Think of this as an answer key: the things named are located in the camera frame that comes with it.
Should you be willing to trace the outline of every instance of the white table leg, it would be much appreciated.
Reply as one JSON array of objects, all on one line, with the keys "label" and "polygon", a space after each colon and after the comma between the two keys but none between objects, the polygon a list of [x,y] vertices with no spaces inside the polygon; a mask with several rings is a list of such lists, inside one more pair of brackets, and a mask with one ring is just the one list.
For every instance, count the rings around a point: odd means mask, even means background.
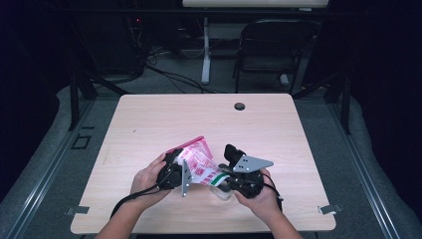
[{"label": "white table leg", "polygon": [[210,44],[208,36],[208,18],[204,18],[204,65],[202,67],[202,81],[203,85],[208,85],[210,83]]}]

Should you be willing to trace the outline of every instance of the forearm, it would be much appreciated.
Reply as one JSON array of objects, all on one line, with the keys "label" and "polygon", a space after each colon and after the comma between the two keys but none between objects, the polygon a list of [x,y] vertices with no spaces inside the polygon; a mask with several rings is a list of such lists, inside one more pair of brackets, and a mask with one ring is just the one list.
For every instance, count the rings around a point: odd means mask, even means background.
[{"label": "forearm", "polygon": [[143,210],[134,202],[129,201],[124,203],[96,238],[129,238],[133,227],[142,212]]},{"label": "forearm", "polygon": [[275,239],[296,239],[302,238],[288,218],[280,213],[276,217],[266,222]]}]

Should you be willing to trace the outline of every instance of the chair backrest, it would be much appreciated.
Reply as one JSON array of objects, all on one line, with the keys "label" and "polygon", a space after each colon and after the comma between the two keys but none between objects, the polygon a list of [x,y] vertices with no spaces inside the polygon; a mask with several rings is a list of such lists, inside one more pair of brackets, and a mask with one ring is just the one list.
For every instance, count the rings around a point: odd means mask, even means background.
[{"label": "chair backrest", "polygon": [[279,55],[298,50],[317,35],[319,23],[307,20],[261,19],[241,33],[240,48],[254,55]]}]

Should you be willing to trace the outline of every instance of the black cable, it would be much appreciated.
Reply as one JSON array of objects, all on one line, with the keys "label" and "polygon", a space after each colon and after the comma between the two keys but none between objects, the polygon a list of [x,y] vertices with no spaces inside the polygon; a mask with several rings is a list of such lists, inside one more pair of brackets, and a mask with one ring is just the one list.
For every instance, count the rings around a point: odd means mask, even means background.
[{"label": "black cable", "polygon": [[114,215],[115,215],[115,213],[118,211],[118,209],[122,206],[122,205],[124,205],[124,203],[125,202],[127,202],[127,201],[129,201],[129,200],[133,200],[133,199],[135,199],[135,198],[137,198],[137,197],[140,197],[140,196],[144,196],[144,195],[150,195],[150,194],[154,194],[154,193],[157,193],[157,192],[160,192],[160,191],[162,191],[162,190],[157,190],[157,191],[155,191],[155,192],[150,192],[150,193],[147,193],[148,191],[150,191],[150,190],[152,190],[152,189],[154,189],[154,188],[157,188],[157,187],[159,187],[159,185],[161,185],[165,180],[167,180],[167,178],[170,176],[170,174],[171,173],[173,173],[173,171],[174,171],[174,168],[171,168],[170,169],[170,171],[165,175],[165,177],[164,178],[162,178],[161,179],[161,181],[159,181],[158,183],[155,183],[153,186],[151,186],[151,187],[148,187],[148,188],[146,188],[146,189],[144,189],[144,190],[142,190],[142,191],[138,191],[138,192],[134,192],[134,193],[132,193],[132,194],[130,194],[130,195],[128,195],[128,196],[126,196],[126,197],[124,197],[124,198],[122,198],[116,205],[115,205],[115,207],[114,207],[114,209],[112,210],[112,213],[111,213],[111,216],[109,217],[109,218],[112,218]]},{"label": "black cable", "polygon": [[[187,78],[187,77],[184,77],[184,76],[181,76],[181,75],[178,75],[178,74],[175,74],[175,73],[170,73],[170,72],[165,72],[165,71],[162,71],[162,70],[159,70],[159,69],[156,69],[156,68],[154,68],[154,67],[152,67],[152,66],[148,66],[148,65],[145,65],[145,67],[147,68],[147,69],[149,69],[149,70],[151,70],[151,71],[153,71],[153,72],[155,72],[155,73],[158,73],[158,74],[160,74],[160,75],[162,75],[162,76],[164,76],[164,77],[166,77],[167,79],[169,79],[170,81],[171,80],[174,80],[174,81],[177,81],[177,82],[180,82],[180,83],[183,83],[183,84],[186,84],[186,85],[189,85],[189,86],[191,86],[191,87],[193,87],[193,88],[196,88],[196,89],[198,89],[198,90],[200,90],[201,91],[201,94],[203,94],[204,92],[206,92],[206,93],[212,93],[212,94],[215,94],[215,93],[222,93],[222,94],[227,94],[227,93],[225,93],[225,92],[221,92],[221,91],[218,91],[218,90],[212,90],[212,89],[206,89],[206,88],[203,88],[199,83],[197,83],[195,80],[193,80],[193,79],[190,79],[190,78]],[[181,89],[179,89],[177,86],[175,86],[180,92],[182,92],[182,93],[184,93]]]}]

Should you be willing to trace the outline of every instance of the black robotic device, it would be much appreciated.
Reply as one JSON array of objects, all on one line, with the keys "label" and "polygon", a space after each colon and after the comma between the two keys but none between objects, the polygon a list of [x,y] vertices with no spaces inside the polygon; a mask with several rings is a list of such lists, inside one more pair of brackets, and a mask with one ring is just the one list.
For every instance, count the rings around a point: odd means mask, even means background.
[{"label": "black robotic device", "polygon": [[229,165],[222,163],[218,166],[229,173],[230,177],[225,179],[227,184],[222,183],[218,188],[222,191],[237,190],[246,198],[254,198],[262,191],[264,178],[259,170],[248,173],[234,171],[236,164],[244,155],[246,155],[244,151],[237,149],[232,144],[226,145],[224,157],[229,161]]},{"label": "black robotic device", "polygon": [[174,158],[180,154],[183,148],[178,148],[172,152],[165,153],[165,166],[161,168],[157,175],[157,186],[161,190],[168,190],[182,184],[182,166],[174,162]]}]

